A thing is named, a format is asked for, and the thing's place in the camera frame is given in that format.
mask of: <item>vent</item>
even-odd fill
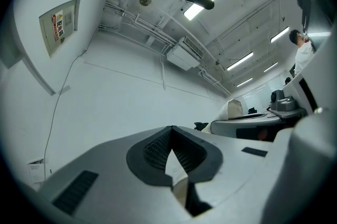
[[[97,177],[98,174],[94,172],[83,171],[53,202],[54,206],[72,215]]]
[[[188,37],[185,37],[183,41],[193,52],[195,52],[200,58],[203,58],[204,53],[193,43]]]

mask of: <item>black vent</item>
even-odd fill
[[[153,168],[165,172],[167,158],[171,152],[171,132],[148,144],[143,151],[145,161]]]
[[[203,147],[175,130],[173,130],[172,139],[172,149],[187,174],[198,167],[207,157],[207,152]]]
[[[68,215],[72,215],[97,177],[98,174],[94,172],[83,171],[53,202],[53,205]]]

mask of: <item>air conditioner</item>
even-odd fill
[[[166,58],[169,62],[172,62],[183,70],[197,67],[203,56],[204,53],[202,50],[188,37],[181,38],[166,54]]]

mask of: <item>paper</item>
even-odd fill
[[[33,183],[44,181],[44,164],[28,164]]]
[[[53,27],[55,39],[58,40],[62,35],[64,35],[63,10],[53,15]]]

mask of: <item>black hair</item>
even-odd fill
[[[293,29],[290,33],[289,33],[289,39],[292,43],[294,43],[295,45],[297,45],[297,33],[300,33],[297,29]]]
[[[286,80],[285,80],[285,84],[288,84],[290,81],[291,81],[291,78],[287,77]]]

